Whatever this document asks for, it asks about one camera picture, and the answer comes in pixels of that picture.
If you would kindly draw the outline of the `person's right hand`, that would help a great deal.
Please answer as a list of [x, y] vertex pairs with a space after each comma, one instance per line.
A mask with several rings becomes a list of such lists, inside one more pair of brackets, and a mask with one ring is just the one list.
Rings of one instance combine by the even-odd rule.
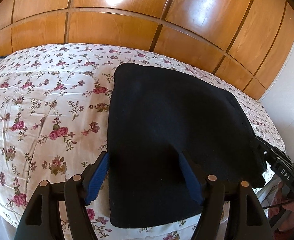
[[[276, 193], [274, 194], [272, 205], [283, 204], [288, 202], [286, 197], [282, 194], [282, 188], [283, 188], [283, 181], [280, 181], [278, 183], [278, 189]], [[289, 215], [283, 221], [283, 223], [278, 227], [278, 230], [280, 232], [286, 232], [294, 228], [294, 201], [288, 204], [282, 205], [282, 208], [284, 210], [289, 210]]]

